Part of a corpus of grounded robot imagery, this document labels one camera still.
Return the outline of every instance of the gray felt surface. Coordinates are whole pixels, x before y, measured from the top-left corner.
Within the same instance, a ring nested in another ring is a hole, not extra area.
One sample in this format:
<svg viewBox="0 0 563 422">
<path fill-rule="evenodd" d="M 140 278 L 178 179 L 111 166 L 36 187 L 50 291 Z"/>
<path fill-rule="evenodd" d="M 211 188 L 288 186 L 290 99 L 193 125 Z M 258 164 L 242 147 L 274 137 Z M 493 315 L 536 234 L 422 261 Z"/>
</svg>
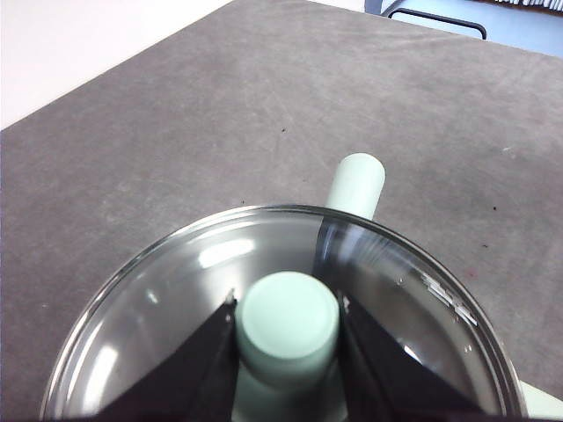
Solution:
<svg viewBox="0 0 563 422">
<path fill-rule="evenodd" d="M 237 0 L 2 133 L 2 410 L 37 415 L 81 309 L 168 232 L 322 205 L 378 156 L 377 219 L 563 396 L 563 61 L 300 0 Z"/>
</svg>

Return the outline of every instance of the gray table surface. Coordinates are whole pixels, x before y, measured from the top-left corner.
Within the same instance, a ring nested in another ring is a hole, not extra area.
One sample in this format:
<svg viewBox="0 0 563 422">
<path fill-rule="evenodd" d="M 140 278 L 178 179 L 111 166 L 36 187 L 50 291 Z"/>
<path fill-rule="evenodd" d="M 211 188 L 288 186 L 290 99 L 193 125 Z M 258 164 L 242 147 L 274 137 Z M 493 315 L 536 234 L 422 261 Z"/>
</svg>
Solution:
<svg viewBox="0 0 563 422">
<path fill-rule="evenodd" d="M 322 205 L 365 151 L 377 219 L 563 396 L 563 61 L 300 0 L 237 0 L 2 133 L 2 411 L 32 417 L 81 309 L 168 232 Z"/>
</svg>

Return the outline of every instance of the clear glass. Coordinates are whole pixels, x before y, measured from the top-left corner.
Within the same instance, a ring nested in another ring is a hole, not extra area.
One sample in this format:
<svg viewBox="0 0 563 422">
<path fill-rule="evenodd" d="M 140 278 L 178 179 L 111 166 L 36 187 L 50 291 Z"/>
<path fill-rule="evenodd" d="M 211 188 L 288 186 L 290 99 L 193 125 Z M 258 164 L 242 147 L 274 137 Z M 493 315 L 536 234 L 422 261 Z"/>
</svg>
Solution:
<svg viewBox="0 0 563 422">
<path fill-rule="evenodd" d="M 373 222 L 279 206 L 208 217 L 121 269 L 69 335 L 42 417 L 98 411 L 170 355 L 232 288 L 240 298 L 254 281 L 283 270 L 313 274 L 356 297 L 408 353 L 484 410 L 525 414 L 490 323 L 443 266 Z"/>
</svg>

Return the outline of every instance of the black metal frame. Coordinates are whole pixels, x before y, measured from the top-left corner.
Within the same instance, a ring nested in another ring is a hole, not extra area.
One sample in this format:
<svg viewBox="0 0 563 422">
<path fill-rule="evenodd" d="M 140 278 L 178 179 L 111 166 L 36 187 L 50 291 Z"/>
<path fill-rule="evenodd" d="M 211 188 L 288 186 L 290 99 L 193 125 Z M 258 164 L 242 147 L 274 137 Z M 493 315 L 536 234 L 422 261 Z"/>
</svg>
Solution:
<svg viewBox="0 0 563 422">
<path fill-rule="evenodd" d="M 456 19 L 456 18 L 449 18 L 449 17 L 446 17 L 446 16 L 440 16 L 440 15 L 434 15 L 432 13 L 426 13 L 425 11 L 414 11 L 412 9 L 404 9 L 404 8 L 401 8 L 401 7 L 392 11 L 389 14 L 388 18 L 391 19 L 395 13 L 405 13 L 406 15 L 417 16 L 419 18 L 438 20 L 440 22 L 445 22 L 446 24 L 459 25 L 459 26 L 465 26 L 466 28 L 476 29 L 477 31 L 479 31 L 481 33 L 481 37 L 483 38 L 483 40 L 486 40 L 486 29 L 485 29 L 485 27 L 481 24 L 476 23 L 476 22 L 470 22 L 468 20 L 462 20 L 462 19 Z"/>
</svg>

